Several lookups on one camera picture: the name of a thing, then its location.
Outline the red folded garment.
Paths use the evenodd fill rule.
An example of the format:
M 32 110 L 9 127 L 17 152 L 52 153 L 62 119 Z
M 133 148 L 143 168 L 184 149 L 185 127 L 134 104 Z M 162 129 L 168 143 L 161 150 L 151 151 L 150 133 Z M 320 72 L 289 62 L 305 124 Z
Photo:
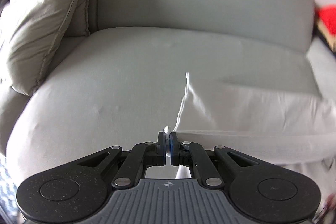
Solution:
M 335 36 L 335 4 L 327 5 L 323 7 L 318 7 L 316 10 L 317 14 L 317 27 L 318 29 L 327 36 Z

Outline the patterned floor rug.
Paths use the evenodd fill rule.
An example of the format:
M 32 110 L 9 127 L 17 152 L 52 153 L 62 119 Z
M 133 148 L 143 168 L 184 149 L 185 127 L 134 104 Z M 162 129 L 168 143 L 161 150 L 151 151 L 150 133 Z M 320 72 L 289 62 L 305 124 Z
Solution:
M 1 223 L 21 223 L 21 214 L 15 200 L 17 187 L 6 169 L 6 159 L 3 155 L 1 155 L 0 171 Z

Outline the tan folded garment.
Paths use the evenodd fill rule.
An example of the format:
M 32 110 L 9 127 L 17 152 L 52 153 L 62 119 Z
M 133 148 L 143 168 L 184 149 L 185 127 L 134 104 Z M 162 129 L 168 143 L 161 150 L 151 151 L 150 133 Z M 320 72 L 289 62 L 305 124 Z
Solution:
M 335 53 L 335 21 L 319 19 L 317 20 L 317 28 L 326 45 Z

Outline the front olive cushion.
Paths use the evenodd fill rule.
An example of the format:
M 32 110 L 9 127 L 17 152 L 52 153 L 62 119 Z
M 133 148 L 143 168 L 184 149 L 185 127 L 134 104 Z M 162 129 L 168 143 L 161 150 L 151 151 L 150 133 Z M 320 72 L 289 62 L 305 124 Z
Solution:
M 16 92 L 31 96 L 41 85 L 64 34 L 45 19 L 29 20 L 11 1 L 1 15 L 1 81 Z

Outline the light grey t-shirt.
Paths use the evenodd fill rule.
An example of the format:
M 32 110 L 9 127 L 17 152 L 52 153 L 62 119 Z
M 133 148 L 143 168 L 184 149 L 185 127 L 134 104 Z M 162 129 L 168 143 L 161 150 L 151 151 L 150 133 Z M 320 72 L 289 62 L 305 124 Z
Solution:
M 206 148 L 226 145 L 335 190 L 335 100 L 318 91 L 187 72 L 146 86 L 149 123 Z

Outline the grey fabric sofa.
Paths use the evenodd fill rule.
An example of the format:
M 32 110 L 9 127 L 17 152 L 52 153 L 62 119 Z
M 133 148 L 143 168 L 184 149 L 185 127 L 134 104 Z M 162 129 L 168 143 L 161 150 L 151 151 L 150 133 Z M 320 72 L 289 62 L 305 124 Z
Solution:
M 146 86 L 187 72 L 318 91 L 335 58 L 313 36 L 314 0 L 90 0 L 90 36 L 66 40 L 19 110 L 6 147 L 16 184 L 100 151 L 152 141 Z

